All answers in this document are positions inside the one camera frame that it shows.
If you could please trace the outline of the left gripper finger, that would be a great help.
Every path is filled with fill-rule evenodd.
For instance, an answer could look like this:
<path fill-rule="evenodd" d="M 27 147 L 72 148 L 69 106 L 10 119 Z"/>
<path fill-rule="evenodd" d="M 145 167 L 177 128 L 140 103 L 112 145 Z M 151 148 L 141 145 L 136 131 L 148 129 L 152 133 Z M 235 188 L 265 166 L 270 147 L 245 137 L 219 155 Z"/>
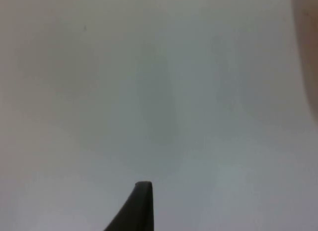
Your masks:
<path fill-rule="evenodd" d="M 135 184 L 105 231 L 154 231 L 153 185 L 150 181 Z"/>

